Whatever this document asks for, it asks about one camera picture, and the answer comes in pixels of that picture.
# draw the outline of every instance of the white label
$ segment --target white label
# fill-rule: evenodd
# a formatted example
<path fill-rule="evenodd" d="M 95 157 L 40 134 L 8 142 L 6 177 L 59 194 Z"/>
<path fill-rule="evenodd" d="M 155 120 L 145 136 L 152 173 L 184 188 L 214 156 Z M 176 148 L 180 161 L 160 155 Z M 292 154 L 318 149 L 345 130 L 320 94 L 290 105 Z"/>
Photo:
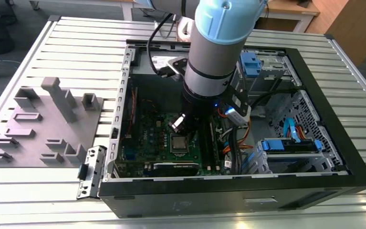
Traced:
<path fill-rule="evenodd" d="M 160 68 L 165 67 L 167 61 L 170 61 L 174 58 L 176 58 L 176 56 L 153 56 L 151 59 L 152 59 L 155 68 L 160 69 Z"/>
<path fill-rule="evenodd" d="M 223 164 L 223 166 L 227 167 L 227 168 L 231 168 L 231 165 L 232 165 L 231 161 L 226 161 L 224 164 Z"/>
<path fill-rule="evenodd" d="M 302 12 L 302 14 L 316 15 L 315 12 Z"/>

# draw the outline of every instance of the aluminum extrusion table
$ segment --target aluminum extrusion table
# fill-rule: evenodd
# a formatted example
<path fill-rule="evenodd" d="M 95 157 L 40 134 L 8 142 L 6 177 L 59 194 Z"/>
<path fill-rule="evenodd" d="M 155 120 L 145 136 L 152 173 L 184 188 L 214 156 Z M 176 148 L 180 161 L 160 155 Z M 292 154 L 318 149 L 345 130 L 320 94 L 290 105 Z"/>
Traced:
<path fill-rule="evenodd" d="M 43 77 L 60 77 L 73 96 L 104 98 L 93 145 L 108 145 L 125 39 L 147 39 L 152 23 L 56 17 L 48 21 L 0 97 L 0 133 L 20 86 L 37 93 Z M 298 48 L 366 162 L 366 81 L 337 42 L 323 35 L 258 31 L 247 45 Z M 366 228 L 366 190 L 298 211 L 156 219 L 117 219 L 99 201 L 76 201 L 76 168 L 0 168 L 0 226 L 56 228 Z"/>

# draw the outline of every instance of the black computer chassis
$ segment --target black computer chassis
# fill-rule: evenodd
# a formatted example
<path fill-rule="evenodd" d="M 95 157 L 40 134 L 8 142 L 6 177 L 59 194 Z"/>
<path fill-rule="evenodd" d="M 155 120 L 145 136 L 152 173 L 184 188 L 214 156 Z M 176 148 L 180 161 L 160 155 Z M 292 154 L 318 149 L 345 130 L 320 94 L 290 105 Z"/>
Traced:
<path fill-rule="evenodd" d="M 145 49 L 147 41 L 127 41 L 136 50 Z M 152 42 L 190 48 L 184 42 Z M 99 196 L 120 218 L 140 218 L 178 215 L 227 214 L 239 212 L 303 209 L 346 193 L 366 189 L 366 165 L 316 84 L 308 67 L 296 49 L 256 47 L 284 51 L 296 71 L 307 95 L 326 127 L 331 141 L 342 157 L 339 169 L 345 176 L 270 177 L 179 181 L 101 182 Z M 260 203 L 254 199 L 274 199 Z"/>

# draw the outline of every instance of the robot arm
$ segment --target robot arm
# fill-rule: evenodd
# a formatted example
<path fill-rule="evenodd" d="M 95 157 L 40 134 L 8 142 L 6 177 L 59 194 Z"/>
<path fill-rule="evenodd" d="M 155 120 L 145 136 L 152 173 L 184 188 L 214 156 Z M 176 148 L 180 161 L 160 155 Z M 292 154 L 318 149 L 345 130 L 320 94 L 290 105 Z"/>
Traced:
<path fill-rule="evenodd" d="M 267 0 L 135 1 L 195 20 L 184 74 L 182 112 L 179 118 L 170 123 L 178 134 L 187 135 L 210 117 L 219 100 L 227 104 L 227 100 L 232 101 L 235 93 L 230 81 L 235 64 Z M 230 105 L 247 119 L 247 104 L 236 100 Z"/>

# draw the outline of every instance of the gray carpet floor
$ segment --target gray carpet floor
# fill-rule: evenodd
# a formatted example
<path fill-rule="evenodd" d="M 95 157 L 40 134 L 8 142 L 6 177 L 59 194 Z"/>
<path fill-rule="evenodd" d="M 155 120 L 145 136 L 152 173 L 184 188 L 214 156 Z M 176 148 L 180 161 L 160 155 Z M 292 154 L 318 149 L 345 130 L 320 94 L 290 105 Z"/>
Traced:
<path fill-rule="evenodd" d="M 12 52 L 0 55 L 0 60 L 21 61 L 33 41 L 45 25 L 49 15 L 64 15 L 68 17 L 100 18 L 123 20 L 121 9 L 119 7 L 64 4 L 56 2 L 40 2 L 40 10 L 33 11 L 29 2 L 16 0 L 13 5 L 19 22 L 8 26 L 10 36 L 15 40 L 16 48 Z M 151 13 L 155 17 L 161 18 L 163 12 Z M 144 17 L 139 9 L 133 9 L 135 21 L 152 21 Z M 0 94 L 9 82 L 12 74 L 16 70 L 16 64 L 0 63 Z M 359 66 L 359 70 L 366 78 L 366 61 Z"/>

